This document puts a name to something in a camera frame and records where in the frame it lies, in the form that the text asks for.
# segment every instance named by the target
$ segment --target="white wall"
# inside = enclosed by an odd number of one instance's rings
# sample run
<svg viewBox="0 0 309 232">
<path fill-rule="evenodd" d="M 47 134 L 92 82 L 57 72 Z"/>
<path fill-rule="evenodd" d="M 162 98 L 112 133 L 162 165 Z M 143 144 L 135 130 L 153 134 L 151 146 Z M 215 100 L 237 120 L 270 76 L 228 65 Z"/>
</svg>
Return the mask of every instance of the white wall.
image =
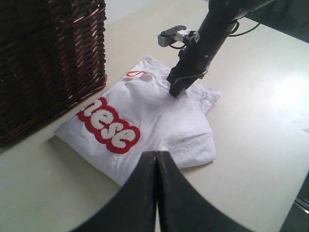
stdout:
<svg viewBox="0 0 309 232">
<path fill-rule="evenodd" d="M 106 24 L 116 22 L 159 0 L 105 0 Z"/>
</svg>

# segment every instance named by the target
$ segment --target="brown wicker basket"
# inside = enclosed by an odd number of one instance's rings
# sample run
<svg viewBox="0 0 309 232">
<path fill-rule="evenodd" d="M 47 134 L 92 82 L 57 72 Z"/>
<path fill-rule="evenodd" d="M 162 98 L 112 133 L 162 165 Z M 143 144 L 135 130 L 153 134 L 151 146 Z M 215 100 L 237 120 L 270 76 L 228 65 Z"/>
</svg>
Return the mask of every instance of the brown wicker basket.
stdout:
<svg viewBox="0 0 309 232">
<path fill-rule="evenodd" d="M 0 146 L 106 83 L 104 0 L 0 1 Z"/>
</svg>

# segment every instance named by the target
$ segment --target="white t-shirt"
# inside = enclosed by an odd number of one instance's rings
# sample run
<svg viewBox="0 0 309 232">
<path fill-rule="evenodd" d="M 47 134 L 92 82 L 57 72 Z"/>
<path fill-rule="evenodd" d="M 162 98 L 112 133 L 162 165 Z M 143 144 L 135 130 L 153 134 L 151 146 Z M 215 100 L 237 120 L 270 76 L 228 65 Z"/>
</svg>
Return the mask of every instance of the white t-shirt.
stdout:
<svg viewBox="0 0 309 232">
<path fill-rule="evenodd" d="M 55 135 L 120 185 L 144 151 L 167 150 L 179 168 L 213 161 L 216 152 L 205 114 L 220 94 L 193 84 L 174 98 L 166 80 L 169 71 L 144 57 Z"/>
</svg>

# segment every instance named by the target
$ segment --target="white table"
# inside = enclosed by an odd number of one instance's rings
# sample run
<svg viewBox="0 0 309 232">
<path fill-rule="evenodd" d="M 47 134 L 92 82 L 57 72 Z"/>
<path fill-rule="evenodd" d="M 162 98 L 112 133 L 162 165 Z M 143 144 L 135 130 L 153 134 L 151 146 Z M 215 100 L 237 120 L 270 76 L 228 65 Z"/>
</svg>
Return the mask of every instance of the white table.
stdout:
<svg viewBox="0 0 309 232">
<path fill-rule="evenodd" d="M 157 33 L 182 24 L 197 29 L 202 0 L 165 0 L 107 26 L 108 86 L 143 56 L 166 66 L 177 51 Z M 256 23 L 242 19 L 239 31 Z M 185 170 L 213 205 L 254 231 L 279 231 L 309 169 L 309 44 L 260 26 L 229 38 L 199 82 L 222 96 L 207 115 L 217 159 Z M 82 105 L 0 155 L 0 231 L 68 231 L 97 212 L 119 189 L 54 130 Z"/>
</svg>

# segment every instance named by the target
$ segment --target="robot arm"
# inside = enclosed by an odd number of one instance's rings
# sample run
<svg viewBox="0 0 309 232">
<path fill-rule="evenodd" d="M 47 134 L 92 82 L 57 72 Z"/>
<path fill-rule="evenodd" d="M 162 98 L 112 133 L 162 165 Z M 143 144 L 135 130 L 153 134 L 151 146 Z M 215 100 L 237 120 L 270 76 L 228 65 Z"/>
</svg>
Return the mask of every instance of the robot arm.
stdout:
<svg viewBox="0 0 309 232">
<path fill-rule="evenodd" d="M 210 0 L 209 12 L 198 31 L 175 26 L 158 36 L 162 47 L 176 41 L 184 43 L 179 52 L 179 62 L 167 78 L 170 94 L 177 97 L 198 78 L 203 78 L 208 67 L 227 37 L 234 31 L 237 20 L 274 0 Z"/>
</svg>

